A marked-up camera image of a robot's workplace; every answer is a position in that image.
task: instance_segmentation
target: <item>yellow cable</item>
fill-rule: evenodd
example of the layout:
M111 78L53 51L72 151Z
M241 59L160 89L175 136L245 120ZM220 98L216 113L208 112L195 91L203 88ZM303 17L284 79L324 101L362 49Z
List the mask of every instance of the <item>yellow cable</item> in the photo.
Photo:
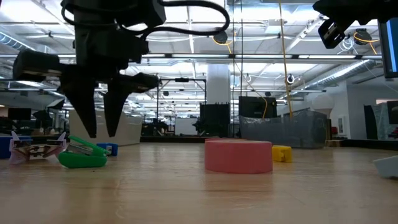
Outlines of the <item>yellow cable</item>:
M239 68L238 64L235 62L236 67L238 68L238 70L241 72L241 75L243 75L243 72L241 71L241 69ZM254 87L249 83L249 81L246 79L246 77L243 77L246 82L249 84L249 86L253 89L253 91L255 93L257 93L265 102L266 102L266 108L264 109L264 113L262 114L262 118L264 119L266 117L266 113L267 113L267 109L268 109L268 101L267 99L265 99L259 92L257 92Z
M358 33L357 33L357 32L354 33L354 38L357 39L357 40L359 40L359 41L365 42L365 43L375 43L375 42L379 42L379 41L380 41L380 40L363 40L363 39L358 38L358 37L356 36L356 34L358 34Z
M229 44L227 45L227 48L229 50L229 54L232 54L231 47L229 47Z
M212 37L212 39L213 39L214 43L216 43L218 45L227 45L228 46L229 44L232 44L234 42L233 40L231 40L231 42L229 42L229 43L220 44L220 43L217 43L217 41L214 39L214 36Z
M374 48L373 44L372 44L372 43L369 43L369 44L370 44L370 46L371 46L371 48L372 48L374 54L377 54L376 49Z
M229 45L230 44L232 44L234 41L232 40L231 42L229 42L229 43L227 43L227 44L219 44L219 43L217 43L217 41L214 39L214 36L212 37L212 39L213 39L213 42L214 43L216 43L216 44L218 44L218 45L226 45L227 46L227 48L228 48L228 50L229 50L229 54L232 54L232 51L231 51L231 47L229 47ZM241 72L241 75L243 75L243 72L241 71L241 69L239 68L239 66L238 66L238 64L235 62L235 64L236 64L236 67L238 68L238 70ZM266 117L266 113L267 113L267 109L268 109L268 101L260 94L260 93L258 93L254 88L253 88L253 86L248 82L248 80L246 79L246 77L243 77L245 80L246 80L246 82L249 84L249 86L266 102L266 108L265 108L265 110L264 110L264 113L262 114L262 118L264 119L265 117Z
M284 53L285 86L286 86L287 103L289 105L290 118L293 118L292 104L290 102L289 85L287 84L287 65L286 65L284 22L283 22L283 19L282 19L282 0L279 0L279 13L280 13L280 31L282 33L282 49L283 49L283 53Z

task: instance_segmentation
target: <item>white object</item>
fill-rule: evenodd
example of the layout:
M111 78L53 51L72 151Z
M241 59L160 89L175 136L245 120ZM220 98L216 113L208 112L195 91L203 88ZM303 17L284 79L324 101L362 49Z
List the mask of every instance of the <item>white object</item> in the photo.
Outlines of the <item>white object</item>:
M378 159L373 161L373 163L381 177L398 177L398 156Z
M109 137L106 129L105 113L104 111L95 111L97 121L97 138L89 137L86 128L81 122L75 110L69 111L69 127L70 135L76 136L93 144L110 142L119 146L128 146L137 144L141 138L142 118L141 117L127 117L121 113L118 130L115 137Z
M334 99L328 94L322 94L312 100L312 108L314 111L325 114L328 119L330 113L335 107Z
M229 103L231 101L231 72L229 65L207 65L207 103Z
M198 118L176 118L175 119L175 135L197 135L197 129L194 127Z

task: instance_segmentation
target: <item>toy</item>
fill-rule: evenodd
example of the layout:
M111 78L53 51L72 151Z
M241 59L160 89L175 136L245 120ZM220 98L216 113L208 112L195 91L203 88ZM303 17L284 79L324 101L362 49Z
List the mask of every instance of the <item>toy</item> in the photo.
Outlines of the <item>toy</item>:
M97 146L106 149L110 152L110 156L117 156L118 155L118 145L113 143L98 143Z
M67 141L65 140L66 133L63 133L57 140L47 140L48 144L33 145L32 140L20 140L18 135L12 131L12 139L10 140L10 164L16 165L30 160L30 157L55 155L57 158L59 154L65 149Z
M290 146L273 146L272 159L276 162L293 162L292 148Z
M108 160L106 155L109 152L90 142L86 142L76 136L69 136L69 139L84 145L84 147L69 144L67 149L60 153L58 159L67 168L103 167Z

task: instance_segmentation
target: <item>blue box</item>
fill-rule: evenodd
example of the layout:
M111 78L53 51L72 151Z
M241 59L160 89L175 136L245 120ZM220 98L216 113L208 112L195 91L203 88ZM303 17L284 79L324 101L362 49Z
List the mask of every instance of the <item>blue box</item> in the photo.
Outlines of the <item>blue box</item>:
M111 147L110 150L110 155L111 156L117 156L118 155L118 145L117 144L113 144L113 143L98 143L97 146L103 148L103 149L107 149L108 150L108 146Z

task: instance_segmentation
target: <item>green toy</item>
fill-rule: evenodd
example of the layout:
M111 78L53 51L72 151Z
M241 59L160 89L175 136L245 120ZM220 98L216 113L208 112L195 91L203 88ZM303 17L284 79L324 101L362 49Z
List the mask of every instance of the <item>green toy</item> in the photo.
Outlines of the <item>green toy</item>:
M108 160L106 155L109 151L98 147L90 142L86 142L76 136L69 136L85 147L69 144L64 152L59 154L60 163L67 168L103 167Z

